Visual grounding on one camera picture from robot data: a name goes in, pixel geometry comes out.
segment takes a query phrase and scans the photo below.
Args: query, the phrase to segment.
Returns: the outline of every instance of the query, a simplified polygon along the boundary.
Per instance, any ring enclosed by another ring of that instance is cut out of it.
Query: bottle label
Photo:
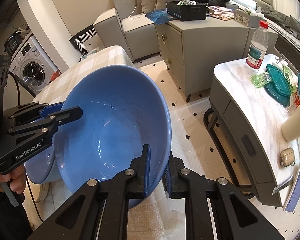
[[[246,62],[250,67],[259,69],[265,55],[266,51],[260,50],[251,44]]]

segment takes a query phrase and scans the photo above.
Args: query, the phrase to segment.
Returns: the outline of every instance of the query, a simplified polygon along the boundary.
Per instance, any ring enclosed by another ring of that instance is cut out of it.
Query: plastic bottle
[[[256,75],[268,49],[268,23],[260,21],[259,28],[254,32],[244,69],[250,75]]]

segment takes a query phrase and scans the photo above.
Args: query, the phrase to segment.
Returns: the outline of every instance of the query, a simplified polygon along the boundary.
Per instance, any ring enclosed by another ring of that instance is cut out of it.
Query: black cable
[[[16,83],[17,91],[18,91],[18,106],[20,106],[20,88],[19,88],[19,85],[18,85],[18,81],[17,81],[16,77],[14,76],[14,74],[11,71],[9,71],[9,75],[11,75],[13,77],[13,80]]]
[[[18,106],[20,106],[20,88],[19,88],[19,85],[18,85],[18,81],[17,81],[15,75],[14,75],[11,71],[9,71],[9,75],[11,75],[11,76],[13,77],[13,80],[14,80],[14,82],[16,83],[17,91],[18,91]],[[28,189],[29,189],[29,192],[30,192],[30,195],[31,195],[33,204],[34,204],[34,208],[35,208],[35,210],[36,210],[36,212],[37,212],[37,215],[38,215],[39,219],[40,219],[41,222],[43,223],[43,220],[42,220],[42,218],[41,218],[41,216],[40,216],[40,214],[39,214],[37,205],[35,204],[34,197],[33,197],[33,195],[32,195],[32,191],[31,191],[30,184],[29,184],[29,181],[28,181],[28,177],[27,177],[27,176],[26,176],[26,181],[27,181]]]
[[[34,197],[33,197],[33,195],[32,195],[32,191],[31,191],[30,184],[29,184],[29,181],[28,181],[28,177],[27,177],[27,176],[26,176],[26,180],[27,180],[28,189],[29,189],[29,191],[30,191],[30,195],[31,195],[31,198],[32,198],[32,201],[33,201],[33,204],[34,204],[34,208],[35,208],[35,210],[36,210],[36,212],[37,212],[37,215],[38,215],[39,219],[40,219],[41,222],[43,223],[43,220],[42,220],[42,218],[41,218],[41,216],[40,216],[40,214],[39,214],[37,205],[35,204]]]

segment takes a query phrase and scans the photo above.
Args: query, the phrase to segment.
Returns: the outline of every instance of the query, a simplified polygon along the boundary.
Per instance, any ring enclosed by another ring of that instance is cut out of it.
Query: red bottle cap
[[[261,26],[261,27],[263,27],[263,28],[268,28],[269,27],[269,24],[267,23],[267,22],[265,22],[265,21],[260,21],[259,22],[259,25]]]

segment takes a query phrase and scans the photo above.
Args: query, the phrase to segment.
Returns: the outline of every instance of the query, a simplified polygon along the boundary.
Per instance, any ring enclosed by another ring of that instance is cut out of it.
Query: barcode label
[[[236,20],[237,22],[241,22],[242,24],[248,26],[248,21],[249,21],[249,19],[246,18],[246,17],[243,17],[243,16],[240,15],[240,14],[236,14],[236,15],[235,15],[235,20]]]

